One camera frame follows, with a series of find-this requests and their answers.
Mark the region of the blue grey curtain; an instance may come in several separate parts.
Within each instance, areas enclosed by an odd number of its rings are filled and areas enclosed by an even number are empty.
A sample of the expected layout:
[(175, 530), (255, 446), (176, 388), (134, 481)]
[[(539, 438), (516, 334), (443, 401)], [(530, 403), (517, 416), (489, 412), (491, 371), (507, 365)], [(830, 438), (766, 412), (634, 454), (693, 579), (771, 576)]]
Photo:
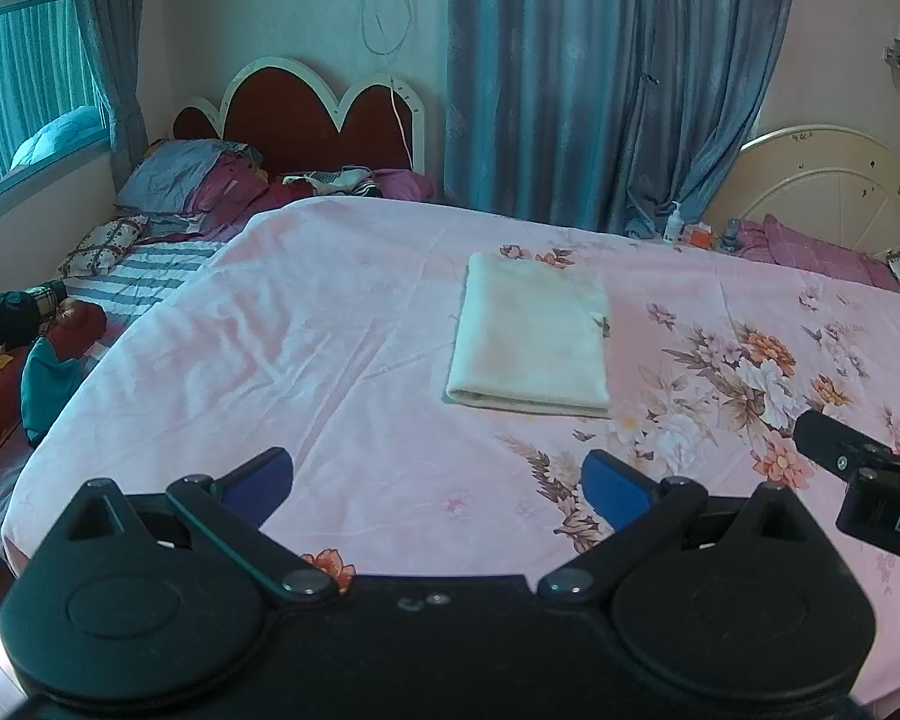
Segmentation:
[(651, 238), (696, 221), (758, 119), (792, 0), (448, 0), (443, 187)]

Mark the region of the pile of clothes on bed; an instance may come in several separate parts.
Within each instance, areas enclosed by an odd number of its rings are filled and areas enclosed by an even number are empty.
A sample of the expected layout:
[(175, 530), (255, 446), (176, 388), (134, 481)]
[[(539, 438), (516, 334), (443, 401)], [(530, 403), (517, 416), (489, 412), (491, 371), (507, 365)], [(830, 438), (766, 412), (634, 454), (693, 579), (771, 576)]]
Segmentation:
[(297, 200), (347, 195), (429, 202), (436, 189), (411, 169), (344, 166), (270, 176), (256, 149), (222, 140), (157, 140), (116, 194), (121, 215), (148, 220), (154, 241), (226, 241), (250, 218)]

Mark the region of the purple pillow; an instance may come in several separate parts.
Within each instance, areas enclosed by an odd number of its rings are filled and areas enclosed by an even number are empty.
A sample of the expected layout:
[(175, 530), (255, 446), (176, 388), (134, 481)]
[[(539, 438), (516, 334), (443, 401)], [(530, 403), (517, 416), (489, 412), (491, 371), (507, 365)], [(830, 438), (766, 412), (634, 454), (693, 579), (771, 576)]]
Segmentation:
[(886, 263), (795, 231), (772, 215), (764, 216), (763, 221), (741, 221), (738, 242), (741, 259), (790, 266), (900, 294), (900, 286)]

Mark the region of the white cloth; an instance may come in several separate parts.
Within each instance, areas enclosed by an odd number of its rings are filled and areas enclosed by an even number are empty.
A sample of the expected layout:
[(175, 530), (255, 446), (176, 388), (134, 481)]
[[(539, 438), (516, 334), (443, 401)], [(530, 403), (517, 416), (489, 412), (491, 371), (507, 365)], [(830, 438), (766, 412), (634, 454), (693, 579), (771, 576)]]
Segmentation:
[(600, 418), (610, 409), (600, 283), (493, 252), (466, 267), (445, 395), (460, 405)]

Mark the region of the red and teal clothes heap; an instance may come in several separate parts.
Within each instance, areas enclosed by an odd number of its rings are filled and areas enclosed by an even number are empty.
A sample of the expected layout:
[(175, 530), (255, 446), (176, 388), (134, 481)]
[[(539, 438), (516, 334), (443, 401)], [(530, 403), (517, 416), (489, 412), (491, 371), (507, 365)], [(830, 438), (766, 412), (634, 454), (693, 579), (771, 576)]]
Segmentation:
[(61, 281), (0, 293), (0, 449), (16, 429), (40, 444), (105, 330), (102, 307), (71, 296)]

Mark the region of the window curtain teal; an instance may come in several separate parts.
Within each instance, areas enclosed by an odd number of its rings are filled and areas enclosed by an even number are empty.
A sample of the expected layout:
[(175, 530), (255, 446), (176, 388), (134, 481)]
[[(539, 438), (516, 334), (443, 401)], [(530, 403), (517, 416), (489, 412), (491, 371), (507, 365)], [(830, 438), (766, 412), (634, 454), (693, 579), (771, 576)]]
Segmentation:
[(84, 146), (123, 185), (142, 158), (144, 0), (0, 0), (0, 192)]

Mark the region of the striped blue bed sheet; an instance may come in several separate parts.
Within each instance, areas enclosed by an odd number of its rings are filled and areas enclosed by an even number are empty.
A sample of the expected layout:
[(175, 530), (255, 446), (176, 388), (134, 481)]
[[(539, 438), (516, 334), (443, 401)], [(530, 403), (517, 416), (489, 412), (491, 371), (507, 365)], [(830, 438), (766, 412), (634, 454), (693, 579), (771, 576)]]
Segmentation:
[(125, 330), (217, 254), (219, 242), (159, 242), (131, 247), (109, 273), (66, 277), (69, 296), (102, 307), (110, 327)]

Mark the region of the white lotion bottle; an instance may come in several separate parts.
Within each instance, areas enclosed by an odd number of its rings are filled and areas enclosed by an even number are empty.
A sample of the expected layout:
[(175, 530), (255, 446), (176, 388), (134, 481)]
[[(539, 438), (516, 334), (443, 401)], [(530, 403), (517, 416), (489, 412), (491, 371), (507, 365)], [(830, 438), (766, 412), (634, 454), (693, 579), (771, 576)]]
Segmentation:
[(683, 215), (681, 215), (681, 203), (674, 202), (670, 216), (668, 216), (665, 223), (665, 229), (663, 229), (663, 241), (668, 244), (678, 242), (679, 238), (681, 238), (681, 232), (683, 232), (683, 226), (685, 226), (685, 222), (683, 221)]

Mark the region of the pink floral bed sheet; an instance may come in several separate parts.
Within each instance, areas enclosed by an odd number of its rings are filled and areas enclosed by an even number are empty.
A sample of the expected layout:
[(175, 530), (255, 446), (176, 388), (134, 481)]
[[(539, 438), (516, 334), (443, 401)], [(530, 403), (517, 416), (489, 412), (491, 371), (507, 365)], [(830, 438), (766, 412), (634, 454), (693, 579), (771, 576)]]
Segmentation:
[[(447, 398), (471, 255), (610, 300), (600, 418)], [(900, 294), (692, 247), (331, 197), (255, 218), (126, 330), (23, 468), (0, 632), (32, 718), (850, 718), (900, 692), (900, 557), (837, 528), (821, 411), (900, 460)], [(165, 489), (279, 447), (287, 603)], [(596, 603), (603, 450), (709, 500)]]

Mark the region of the patterned small pillow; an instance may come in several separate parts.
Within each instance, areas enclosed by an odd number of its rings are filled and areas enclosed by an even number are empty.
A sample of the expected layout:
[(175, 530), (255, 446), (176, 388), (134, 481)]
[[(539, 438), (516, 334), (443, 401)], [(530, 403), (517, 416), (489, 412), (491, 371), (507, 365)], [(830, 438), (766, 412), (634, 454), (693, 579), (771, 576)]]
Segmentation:
[(58, 265), (61, 278), (107, 275), (125, 257), (148, 227), (144, 215), (119, 216), (87, 232), (80, 243)]

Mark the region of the red heart-shaped headboard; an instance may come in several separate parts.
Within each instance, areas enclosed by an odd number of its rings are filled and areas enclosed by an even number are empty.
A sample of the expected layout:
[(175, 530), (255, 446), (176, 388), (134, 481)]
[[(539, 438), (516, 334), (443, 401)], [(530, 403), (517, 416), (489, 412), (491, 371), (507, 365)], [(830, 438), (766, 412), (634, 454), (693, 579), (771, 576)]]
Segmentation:
[(263, 57), (238, 70), (219, 103), (180, 104), (175, 140), (226, 140), (256, 149), (271, 176), (346, 166), (425, 171), (425, 107), (408, 82), (379, 73), (334, 93), (301, 60)]

